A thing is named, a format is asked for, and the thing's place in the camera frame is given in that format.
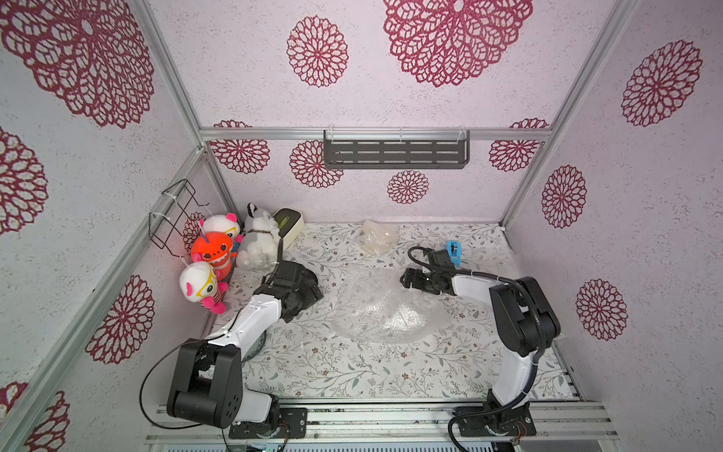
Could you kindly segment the clear bubble wrap sheet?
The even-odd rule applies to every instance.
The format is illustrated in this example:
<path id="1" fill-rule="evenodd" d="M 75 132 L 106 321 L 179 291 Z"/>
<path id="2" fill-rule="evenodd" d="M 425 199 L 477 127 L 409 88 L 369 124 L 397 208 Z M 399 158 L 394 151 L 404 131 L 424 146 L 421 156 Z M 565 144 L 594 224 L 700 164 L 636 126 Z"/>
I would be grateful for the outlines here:
<path id="1" fill-rule="evenodd" d="M 449 327 L 442 298 L 404 287 L 400 276 L 393 269 L 350 269 L 339 284 L 329 328 L 361 342 L 404 345 Z"/>
<path id="2" fill-rule="evenodd" d="M 398 227 L 391 223 L 366 220 L 358 235 L 358 244 L 363 251 L 374 256 L 391 252 L 398 241 Z"/>

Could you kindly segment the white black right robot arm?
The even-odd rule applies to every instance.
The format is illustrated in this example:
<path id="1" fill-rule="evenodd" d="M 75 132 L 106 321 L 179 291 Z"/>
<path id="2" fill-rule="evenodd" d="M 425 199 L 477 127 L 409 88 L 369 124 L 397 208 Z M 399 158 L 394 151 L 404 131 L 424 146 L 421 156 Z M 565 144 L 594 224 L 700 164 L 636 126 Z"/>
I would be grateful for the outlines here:
<path id="1" fill-rule="evenodd" d="M 400 283 L 432 295 L 447 294 L 491 305 L 503 361 L 491 388 L 493 408 L 516 409 L 527 401 L 546 350 L 561 333 L 560 322 L 533 277 L 517 280 L 467 269 L 406 269 Z"/>

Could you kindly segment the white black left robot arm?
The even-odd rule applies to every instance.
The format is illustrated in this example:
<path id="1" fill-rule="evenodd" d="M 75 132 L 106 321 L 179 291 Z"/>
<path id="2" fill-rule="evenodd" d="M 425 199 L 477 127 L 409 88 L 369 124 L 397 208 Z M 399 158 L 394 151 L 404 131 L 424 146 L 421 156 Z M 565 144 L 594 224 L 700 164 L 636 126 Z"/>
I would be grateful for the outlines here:
<path id="1" fill-rule="evenodd" d="M 276 431 L 278 399 L 244 387 L 243 359 L 271 326 L 291 322 L 322 299 L 316 273 L 296 262 L 278 263 L 232 321 L 180 346 L 167 414 L 219 429 L 252 424 Z"/>

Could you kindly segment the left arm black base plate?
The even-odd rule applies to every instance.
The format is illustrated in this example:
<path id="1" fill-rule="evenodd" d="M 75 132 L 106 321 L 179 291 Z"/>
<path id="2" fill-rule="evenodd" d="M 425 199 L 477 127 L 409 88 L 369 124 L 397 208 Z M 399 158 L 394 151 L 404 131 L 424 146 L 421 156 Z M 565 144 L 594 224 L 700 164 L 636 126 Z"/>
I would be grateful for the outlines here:
<path id="1" fill-rule="evenodd" d="M 309 411 L 306 408 L 272 408 L 264 423 L 235 422 L 230 427 L 233 440 L 303 439 Z"/>

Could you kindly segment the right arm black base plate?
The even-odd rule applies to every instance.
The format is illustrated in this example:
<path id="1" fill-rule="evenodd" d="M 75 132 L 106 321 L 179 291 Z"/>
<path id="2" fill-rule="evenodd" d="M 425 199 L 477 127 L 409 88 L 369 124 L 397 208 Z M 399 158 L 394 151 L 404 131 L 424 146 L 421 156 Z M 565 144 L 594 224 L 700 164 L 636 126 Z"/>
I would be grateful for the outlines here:
<path id="1" fill-rule="evenodd" d="M 484 402 L 479 406 L 459 406 L 453 412 L 454 428 L 462 437 L 515 437 L 535 436 L 538 431 L 530 412 L 530 403 L 491 414 L 498 409 L 496 402 Z"/>

